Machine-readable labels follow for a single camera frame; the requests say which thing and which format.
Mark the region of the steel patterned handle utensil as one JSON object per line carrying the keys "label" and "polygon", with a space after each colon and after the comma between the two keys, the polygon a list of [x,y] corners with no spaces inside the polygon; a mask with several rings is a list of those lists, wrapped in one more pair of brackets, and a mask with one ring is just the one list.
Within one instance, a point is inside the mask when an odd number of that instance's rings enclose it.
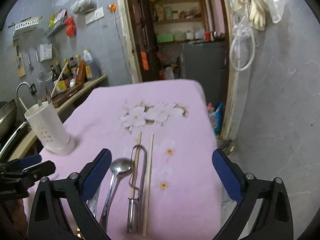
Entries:
{"label": "steel patterned handle utensil", "polygon": [[96,218],[97,214],[97,204],[98,204],[98,198],[99,198],[99,193],[100,193],[100,188],[101,185],[99,185],[98,189],[96,190],[94,196],[92,199],[89,199],[86,204],[89,210],[91,211],[92,215],[94,218]]}

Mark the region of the steel peeler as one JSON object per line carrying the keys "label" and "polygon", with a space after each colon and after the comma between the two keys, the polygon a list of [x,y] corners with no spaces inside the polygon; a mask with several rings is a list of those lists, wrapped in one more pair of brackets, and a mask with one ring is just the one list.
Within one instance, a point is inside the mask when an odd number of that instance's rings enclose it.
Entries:
{"label": "steel peeler", "polygon": [[[130,198],[130,197],[128,198],[129,207],[127,212],[126,232],[129,234],[135,234],[139,231],[139,223],[141,221],[141,215],[142,215],[142,201],[143,201],[144,183],[145,183],[146,167],[147,167],[147,151],[145,147],[142,145],[140,145],[140,152],[142,152],[142,155],[143,155],[140,183],[139,183],[139,186],[136,185],[135,198]],[[131,190],[131,179],[132,179],[132,175],[129,179],[130,190]]]}

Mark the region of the steel spoon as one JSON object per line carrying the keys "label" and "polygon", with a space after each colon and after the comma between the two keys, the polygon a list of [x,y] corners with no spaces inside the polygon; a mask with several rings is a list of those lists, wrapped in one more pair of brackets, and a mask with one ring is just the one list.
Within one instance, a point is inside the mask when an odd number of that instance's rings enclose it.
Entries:
{"label": "steel spoon", "polygon": [[118,158],[114,160],[110,166],[110,171],[112,174],[110,187],[109,187],[108,194],[104,203],[103,211],[101,213],[100,220],[99,220],[99,224],[105,232],[107,232],[108,217],[109,217],[114,195],[116,194],[117,187],[123,178],[131,175],[132,170],[133,170],[132,161],[127,158]]}

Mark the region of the wooden chopstick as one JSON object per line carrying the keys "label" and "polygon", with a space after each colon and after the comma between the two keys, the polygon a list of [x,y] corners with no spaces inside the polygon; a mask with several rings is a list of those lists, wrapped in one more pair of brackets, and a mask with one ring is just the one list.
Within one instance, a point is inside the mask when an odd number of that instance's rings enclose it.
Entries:
{"label": "wooden chopstick", "polygon": [[58,83],[60,82],[60,80],[62,78],[63,73],[65,72],[65,69],[66,69],[67,65],[68,65],[68,62],[65,63],[64,67],[61,70],[61,73],[60,73],[60,75],[59,75],[59,77],[58,77],[58,79],[57,79],[57,81],[56,81],[56,83],[54,85],[54,88],[53,88],[52,92],[51,92],[51,95],[50,95],[51,98],[53,98],[54,95],[55,95],[56,88],[57,88]]}
{"label": "wooden chopstick", "polygon": [[139,153],[140,153],[140,145],[142,141],[142,132],[139,132],[138,138],[136,141],[136,146],[134,147],[134,159],[133,159],[133,171],[132,171],[132,179],[131,179],[131,192],[130,198],[135,198],[136,191],[136,180],[137,180],[137,172],[138,172],[138,163],[139,163]]}
{"label": "wooden chopstick", "polygon": [[25,105],[25,103],[23,102],[23,100],[22,100],[20,97],[18,97],[18,99],[19,99],[21,105],[23,106],[24,110],[25,110],[25,111],[28,111],[28,107]]}
{"label": "wooden chopstick", "polygon": [[153,155],[154,133],[151,133],[149,151],[147,153],[147,167],[146,167],[146,181],[145,181],[145,197],[144,197],[144,212],[143,212],[143,227],[142,236],[147,236],[148,230],[148,212],[149,212],[149,199],[150,199],[150,185],[151,185],[151,172],[152,172],[152,155]]}

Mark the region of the pink floral table cloth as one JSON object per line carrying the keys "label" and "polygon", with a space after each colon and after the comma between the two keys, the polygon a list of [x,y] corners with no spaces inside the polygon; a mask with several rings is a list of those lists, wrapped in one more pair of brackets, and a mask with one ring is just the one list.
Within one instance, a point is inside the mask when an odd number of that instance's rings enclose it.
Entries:
{"label": "pink floral table cloth", "polygon": [[103,149],[112,159],[151,161],[145,179],[137,233],[127,231],[131,189],[120,181],[111,204],[111,239],[213,239],[221,226],[221,181],[212,165],[217,148],[201,85],[191,80],[144,82],[99,87],[64,122],[74,139],[69,154],[41,151],[56,170],[51,181],[65,179]]}

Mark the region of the dark soy sauce bottle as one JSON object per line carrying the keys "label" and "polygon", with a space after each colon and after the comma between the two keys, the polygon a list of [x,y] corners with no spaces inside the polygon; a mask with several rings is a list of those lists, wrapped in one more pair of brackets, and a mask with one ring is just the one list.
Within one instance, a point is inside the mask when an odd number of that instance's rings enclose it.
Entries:
{"label": "dark soy sauce bottle", "polygon": [[52,69],[52,82],[53,82],[53,86],[55,86],[57,84],[57,80],[59,76],[53,65],[51,65],[51,69]]}

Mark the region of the orange snack bag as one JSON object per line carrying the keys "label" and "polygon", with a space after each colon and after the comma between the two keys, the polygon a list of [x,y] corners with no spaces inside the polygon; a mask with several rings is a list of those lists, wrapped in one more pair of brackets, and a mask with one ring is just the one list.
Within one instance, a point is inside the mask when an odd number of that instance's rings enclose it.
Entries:
{"label": "orange snack bag", "polygon": [[85,70],[85,61],[81,60],[78,65],[78,72],[76,74],[76,84],[83,85],[85,83],[86,70]]}

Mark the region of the large oil jug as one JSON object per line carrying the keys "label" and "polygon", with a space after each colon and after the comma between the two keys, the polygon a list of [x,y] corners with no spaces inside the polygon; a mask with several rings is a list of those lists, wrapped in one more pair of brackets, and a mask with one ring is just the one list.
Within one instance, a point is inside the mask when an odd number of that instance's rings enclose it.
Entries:
{"label": "large oil jug", "polygon": [[85,62],[87,79],[91,81],[101,77],[101,71],[97,65],[97,62],[95,61],[95,59],[93,59],[92,54],[87,49],[84,49],[83,59]]}

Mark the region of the white box holder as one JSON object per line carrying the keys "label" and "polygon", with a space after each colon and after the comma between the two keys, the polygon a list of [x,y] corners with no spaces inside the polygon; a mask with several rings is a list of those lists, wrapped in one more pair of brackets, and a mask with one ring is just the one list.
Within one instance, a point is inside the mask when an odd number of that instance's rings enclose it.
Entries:
{"label": "white box holder", "polygon": [[40,61],[51,60],[53,57],[53,45],[51,43],[40,44]]}

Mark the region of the red hanging bag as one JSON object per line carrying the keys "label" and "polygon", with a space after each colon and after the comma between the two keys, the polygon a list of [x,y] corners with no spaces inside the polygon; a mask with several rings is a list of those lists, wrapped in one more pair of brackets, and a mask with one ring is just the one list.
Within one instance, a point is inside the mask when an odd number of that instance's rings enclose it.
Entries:
{"label": "red hanging bag", "polygon": [[73,20],[73,17],[69,17],[66,19],[66,35],[68,37],[73,37],[76,33],[76,26]]}

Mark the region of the grey cabinet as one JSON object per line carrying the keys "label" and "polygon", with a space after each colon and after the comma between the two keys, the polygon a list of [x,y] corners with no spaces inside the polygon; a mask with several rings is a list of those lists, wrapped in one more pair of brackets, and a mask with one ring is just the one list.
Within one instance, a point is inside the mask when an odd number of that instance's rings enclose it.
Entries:
{"label": "grey cabinet", "polygon": [[225,41],[186,42],[182,59],[184,77],[200,83],[206,102],[214,108],[224,102],[228,85]]}

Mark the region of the wooden wall grater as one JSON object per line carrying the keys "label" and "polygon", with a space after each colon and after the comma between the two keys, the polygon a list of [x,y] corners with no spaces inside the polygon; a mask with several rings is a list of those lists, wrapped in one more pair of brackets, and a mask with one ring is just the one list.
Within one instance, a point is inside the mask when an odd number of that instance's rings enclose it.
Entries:
{"label": "wooden wall grater", "polygon": [[18,77],[22,78],[22,77],[26,76],[26,73],[25,73],[22,55],[19,51],[18,45],[15,46],[15,50],[16,50],[16,66],[17,66],[17,71],[18,71]]}

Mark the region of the white wall basket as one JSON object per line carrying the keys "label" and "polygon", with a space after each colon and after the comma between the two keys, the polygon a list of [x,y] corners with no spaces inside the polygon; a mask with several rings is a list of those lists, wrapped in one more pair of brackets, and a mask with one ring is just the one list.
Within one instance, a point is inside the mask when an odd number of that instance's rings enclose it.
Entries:
{"label": "white wall basket", "polygon": [[16,37],[18,35],[21,35],[23,33],[26,33],[36,28],[41,18],[42,18],[42,15],[36,16],[36,17],[30,17],[21,22],[11,24],[8,26],[8,28],[14,28],[12,36]]}

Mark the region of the grey wall shelf rack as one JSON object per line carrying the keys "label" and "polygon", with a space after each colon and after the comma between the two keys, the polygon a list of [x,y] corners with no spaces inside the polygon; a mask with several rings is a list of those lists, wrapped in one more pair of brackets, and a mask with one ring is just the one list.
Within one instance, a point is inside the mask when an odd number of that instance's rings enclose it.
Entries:
{"label": "grey wall shelf rack", "polygon": [[47,37],[50,37],[52,35],[55,35],[57,32],[59,32],[62,28],[66,26],[66,20],[67,16],[63,17],[62,19],[58,20],[52,27],[48,29],[46,32]]}

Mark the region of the white wall socket panel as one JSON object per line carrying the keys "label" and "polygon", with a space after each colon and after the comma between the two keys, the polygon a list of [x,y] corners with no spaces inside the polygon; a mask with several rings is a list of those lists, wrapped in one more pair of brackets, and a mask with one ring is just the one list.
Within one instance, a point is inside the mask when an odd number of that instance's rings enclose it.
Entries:
{"label": "white wall socket panel", "polygon": [[96,9],[85,15],[85,23],[88,25],[96,20],[99,20],[104,17],[103,7]]}

